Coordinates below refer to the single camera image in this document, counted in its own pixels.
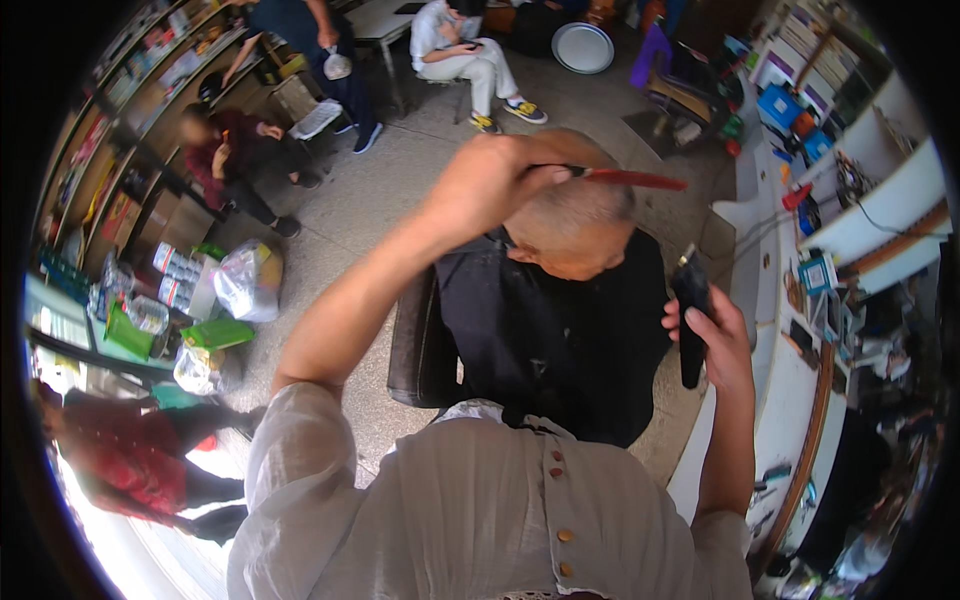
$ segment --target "hand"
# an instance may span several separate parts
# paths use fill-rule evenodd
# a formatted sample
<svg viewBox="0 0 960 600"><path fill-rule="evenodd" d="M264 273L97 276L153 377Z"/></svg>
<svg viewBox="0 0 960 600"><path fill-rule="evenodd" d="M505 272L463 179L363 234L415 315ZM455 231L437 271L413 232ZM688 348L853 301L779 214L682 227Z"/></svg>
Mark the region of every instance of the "hand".
<svg viewBox="0 0 960 600"><path fill-rule="evenodd" d="M452 48L450 48L450 50L453 51L452 53L453 56L461 57L461 56L466 56L471 54L477 54L478 52L483 50L483 46L477 45L474 47L473 44L457 44L456 46L453 46Z"/></svg>
<svg viewBox="0 0 960 600"><path fill-rule="evenodd" d="M340 32L332 27L320 29L320 32L317 33L317 43L324 49L336 46L338 39L340 39Z"/></svg>
<svg viewBox="0 0 960 600"><path fill-rule="evenodd" d="M230 146L227 142L220 144L220 147L217 148L217 152L213 153L213 164L210 165L210 171L213 173L213 177L221 180L224 178L224 164L227 163L227 158L230 156Z"/></svg>
<svg viewBox="0 0 960 600"><path fill-rule="evenodd" d="M456 248L502 224L537 192L569 180L564 161L527 135L477 135L446 166L415 218ZM550 166L531 170L535 164Z"/></svg>
<svg viewBox="0 0 960 600"><path fill-rule="evenodd" d="M286 132L283 129L277 127L276 125L267 125L266 123L264 123L263 126L258 129L257 133L259 133L260 135L269 135L276 141L280 141L281 139L283 139L283 135Z"/></svg>
<svg viewBox="0 0 960 600"><path fill-rule="evenodd" d="M707 345L707 379L717 394L749 398L754 401L754 372L750 360L750 340L743 323L743 313L727 295L715 285L710 285L710 305L713 321L696 308L688 308L686 322ZM663 310L666 316L660 320L670 332L674 342L680 339L680 303L673 299Z"/></svg>

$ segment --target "blue box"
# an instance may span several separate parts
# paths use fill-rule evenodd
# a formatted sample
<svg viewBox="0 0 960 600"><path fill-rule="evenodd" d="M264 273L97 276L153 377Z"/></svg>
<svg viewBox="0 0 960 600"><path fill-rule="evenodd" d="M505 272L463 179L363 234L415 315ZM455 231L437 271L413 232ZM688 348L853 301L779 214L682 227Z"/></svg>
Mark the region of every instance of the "blue box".
<svg viewBox="0 0 960 600"><path fill-rule="evenodd" d="M820 160L820 156L825 155L832 147L833 142L820 130L815 130L804 142L804 149L806 155L810 157L810 162Z"/></svg>
<svg viewBox="0 0 960 600"><path fill-rule="evenodd" d="M779 85L769 85L756 105L773 117L781 127L788 129L804 108Z"/></svg>

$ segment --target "black barber cape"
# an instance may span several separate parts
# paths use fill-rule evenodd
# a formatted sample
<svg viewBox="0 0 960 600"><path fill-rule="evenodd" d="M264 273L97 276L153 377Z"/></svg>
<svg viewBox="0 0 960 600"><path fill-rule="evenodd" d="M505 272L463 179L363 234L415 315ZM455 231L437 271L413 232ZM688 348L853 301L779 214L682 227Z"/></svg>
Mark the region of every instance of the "black barber cape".
<svg viewBox="0 0 960 600"><path fill-rule="evenodd" d="M639 229L622 264L590 281L507 257L503 227L436 263L441 312L468 397L504 421L547 417L588 442L630 445L653 416L653 379L671 346L657 241Z"/></svg>

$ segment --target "stool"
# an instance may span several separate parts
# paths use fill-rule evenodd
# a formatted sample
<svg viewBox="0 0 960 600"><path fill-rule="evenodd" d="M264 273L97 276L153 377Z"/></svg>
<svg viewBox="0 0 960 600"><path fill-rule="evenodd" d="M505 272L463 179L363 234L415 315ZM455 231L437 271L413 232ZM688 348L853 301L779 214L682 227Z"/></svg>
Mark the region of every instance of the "stool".
<svg viewBox="0 0 960 600"><path fill-rule="evenodd" d="M461 86L460 96L457 98L457 104L453 106L453 124L458 125L460 123L460 110L464 105L464 98L467 97L467 94L470 90L470 80L462 77L455 77L453 79L445 80L433 80L423 77L420 73L417 74L417 79L425 81L431 85L440 85L441 87L452 87L455 85Z"/></svg>

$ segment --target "white plastic bag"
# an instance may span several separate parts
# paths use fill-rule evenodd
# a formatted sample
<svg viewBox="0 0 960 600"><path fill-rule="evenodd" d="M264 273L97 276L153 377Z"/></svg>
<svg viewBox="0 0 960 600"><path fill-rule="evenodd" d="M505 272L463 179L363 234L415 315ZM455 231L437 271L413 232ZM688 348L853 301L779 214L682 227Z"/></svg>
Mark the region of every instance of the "white plastic bag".
<svg viewBox="0 0 960 600"><path fill-rule="evenodd" d="M266 323L279 314L283 259L260 240L248 240L213 271L217 298L234 319Z"/></svg>
<svg viewBox="0 0 960 600"><path fill-rule="evenodd" d="M184 344L177 351L174 379L190 394L225 394L240 381L240 368L223 350L210 352Z"/></svg>

